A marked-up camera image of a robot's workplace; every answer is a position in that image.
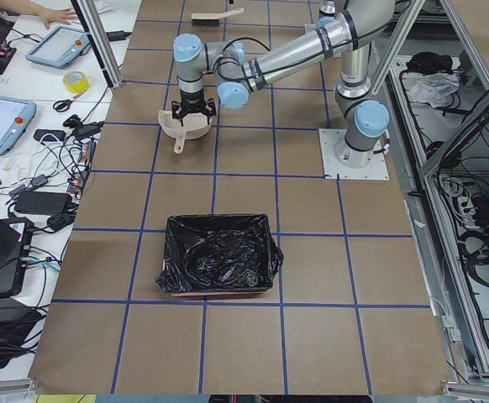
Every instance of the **white dustpan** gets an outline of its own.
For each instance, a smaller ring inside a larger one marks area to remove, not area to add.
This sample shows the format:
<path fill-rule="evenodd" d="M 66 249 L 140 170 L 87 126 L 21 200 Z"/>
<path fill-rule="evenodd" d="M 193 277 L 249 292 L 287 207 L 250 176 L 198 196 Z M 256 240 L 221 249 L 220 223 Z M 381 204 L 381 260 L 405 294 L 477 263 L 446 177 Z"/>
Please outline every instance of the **white dustpan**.
<path fill-rule="evenodd" d="M 174 153 L 180 154 L 185 147 L 185 140 L 195 140 L 205 136 L 211 128 L 211 123 L 201 113 L 191 113 L 183 118 L 181 122 L 172 118 L 171 111 L 159 111 L 159 124 L 164 133 L 176 139 Z"/>

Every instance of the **bin lined with black bag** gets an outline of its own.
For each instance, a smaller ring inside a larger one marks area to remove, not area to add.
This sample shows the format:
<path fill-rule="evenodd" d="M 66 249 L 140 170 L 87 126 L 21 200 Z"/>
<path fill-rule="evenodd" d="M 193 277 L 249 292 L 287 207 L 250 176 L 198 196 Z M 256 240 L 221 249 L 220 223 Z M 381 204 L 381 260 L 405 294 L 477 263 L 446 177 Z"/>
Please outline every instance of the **bin lined with black bag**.
<path fill-rule="evenodd" d="M 265 214 L 172 216 L 155 281 L 175 296 L 263 292 L 283 259 Z"/>

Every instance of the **scissors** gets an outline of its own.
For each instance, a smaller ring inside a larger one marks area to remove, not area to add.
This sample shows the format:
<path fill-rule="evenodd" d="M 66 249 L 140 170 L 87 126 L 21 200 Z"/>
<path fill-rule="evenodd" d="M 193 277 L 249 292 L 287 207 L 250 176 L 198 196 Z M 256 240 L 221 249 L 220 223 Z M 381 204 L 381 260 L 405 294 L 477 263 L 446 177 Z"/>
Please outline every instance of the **scissors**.
<path fill-rule="evenodd" d="M 86 92 L 87 90 L 84 90 L 82 92 L 79 92 L 77 93 L 72 99 L 62 99 L 61 101 L 56 101 L 54 102 L 54 104 L 52 105 L 52 109 L 54 109 L 55 111 L 57 112 L 65 112 L 65 111 L 68 111 L 69 108 L 71 107 L 71 104 L 82 94 L 84 94 L 84 92 Z"/>

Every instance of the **yellow object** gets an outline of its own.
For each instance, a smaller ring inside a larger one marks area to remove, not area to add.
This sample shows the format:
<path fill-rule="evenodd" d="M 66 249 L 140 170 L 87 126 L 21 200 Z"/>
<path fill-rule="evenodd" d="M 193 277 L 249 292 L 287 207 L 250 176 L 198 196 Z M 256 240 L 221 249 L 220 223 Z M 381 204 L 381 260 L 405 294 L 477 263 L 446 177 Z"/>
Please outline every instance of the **yellow object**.
<path fill-rule="evenodd" d="M 63 83 L 73 94 L 84 92 L 90 86 L 90 83 L 87 82 L 86 76 L 81 71 L 72 71 L 71 73 L 65 74 L 63 77 Z"/>
<path fill-rule="evenodd" d="M 95 403 L 95 395 L 39 395 L 37 403 Z"/>

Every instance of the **brush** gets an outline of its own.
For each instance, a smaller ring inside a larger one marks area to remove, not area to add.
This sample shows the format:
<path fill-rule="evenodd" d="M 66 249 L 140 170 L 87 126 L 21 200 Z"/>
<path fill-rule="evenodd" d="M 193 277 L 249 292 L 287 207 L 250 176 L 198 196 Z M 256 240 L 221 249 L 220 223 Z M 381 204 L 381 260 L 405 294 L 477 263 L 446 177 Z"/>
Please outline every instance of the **brush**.
<path fill-rule="evenodd" d="M 242 14 L 244 8 L 236 8 L 225 13 L 194 13 L 192 15 L 192 25 L 194 27 L 218 27 L 222 18 L 231 17 L 233 15 Z"/>

